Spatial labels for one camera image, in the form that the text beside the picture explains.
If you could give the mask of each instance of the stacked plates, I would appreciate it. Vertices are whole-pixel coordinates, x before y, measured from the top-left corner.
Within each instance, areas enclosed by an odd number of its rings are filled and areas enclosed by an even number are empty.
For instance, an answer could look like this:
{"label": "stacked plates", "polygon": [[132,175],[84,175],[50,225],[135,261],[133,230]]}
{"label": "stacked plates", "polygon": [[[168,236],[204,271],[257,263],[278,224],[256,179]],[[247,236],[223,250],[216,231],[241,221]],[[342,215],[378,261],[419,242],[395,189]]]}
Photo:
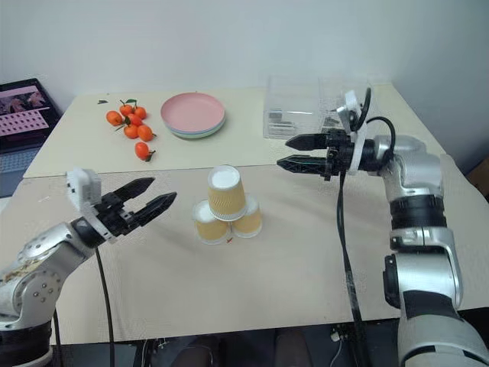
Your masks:
{"label": "stacked plates", "polygon": [[161,106],[161,117],[176,136],[203,138],[217,132],[225,121],[224,106],[204,93],[182,93]]}

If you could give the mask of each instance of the transparent container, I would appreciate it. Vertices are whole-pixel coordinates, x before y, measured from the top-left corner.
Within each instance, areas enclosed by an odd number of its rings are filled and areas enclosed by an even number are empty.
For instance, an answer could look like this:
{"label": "transparent container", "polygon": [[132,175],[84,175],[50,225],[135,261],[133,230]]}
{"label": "transparent container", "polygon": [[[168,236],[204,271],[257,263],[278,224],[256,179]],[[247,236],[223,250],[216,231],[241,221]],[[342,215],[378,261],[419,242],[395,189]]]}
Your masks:
{"label": "transparent container", "polygon": [[[366,80],[271,76],[264,104],[263,136],[288,139],[342,128],[336,109],[345,104],[345,94],[354,90],[360,103],[371,87]],[[372,93],[368,116],[378,115]]]}

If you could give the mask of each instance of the stacked paper cups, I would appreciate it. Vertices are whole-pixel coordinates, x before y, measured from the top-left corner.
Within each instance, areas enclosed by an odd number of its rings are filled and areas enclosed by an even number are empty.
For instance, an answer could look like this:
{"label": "stacked paper cups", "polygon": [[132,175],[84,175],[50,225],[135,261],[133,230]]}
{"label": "stacked paper cups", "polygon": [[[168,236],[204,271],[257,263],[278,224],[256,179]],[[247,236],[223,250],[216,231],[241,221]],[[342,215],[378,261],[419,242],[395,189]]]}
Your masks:
{"label": "stacked paper cups", "polygon": [[202,242],[222,243],[229,235],[229,226],[236,236],[250,238],[261,231],[258,201],[245,194],[241,175],[233,166],[213,168],[208,177],[209,199],[193,208],[193,220]]}

